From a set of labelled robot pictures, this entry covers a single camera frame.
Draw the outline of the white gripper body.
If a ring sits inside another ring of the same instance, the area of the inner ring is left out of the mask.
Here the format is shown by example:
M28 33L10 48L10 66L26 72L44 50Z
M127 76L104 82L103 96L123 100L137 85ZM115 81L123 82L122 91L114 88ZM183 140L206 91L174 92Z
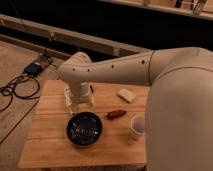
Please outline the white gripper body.
M86 104L90 111L94 111L95 104L91 86L88 82L70 83L64 88L66 107L71 114L79 112L79 105Z

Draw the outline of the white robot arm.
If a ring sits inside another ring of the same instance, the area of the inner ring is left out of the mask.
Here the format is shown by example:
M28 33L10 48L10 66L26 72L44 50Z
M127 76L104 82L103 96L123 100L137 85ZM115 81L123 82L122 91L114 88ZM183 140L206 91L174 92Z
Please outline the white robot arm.
M161 49L100 62L77 52L58 74L74 98L90 82L147 87L147 171L213 171L213 51Z

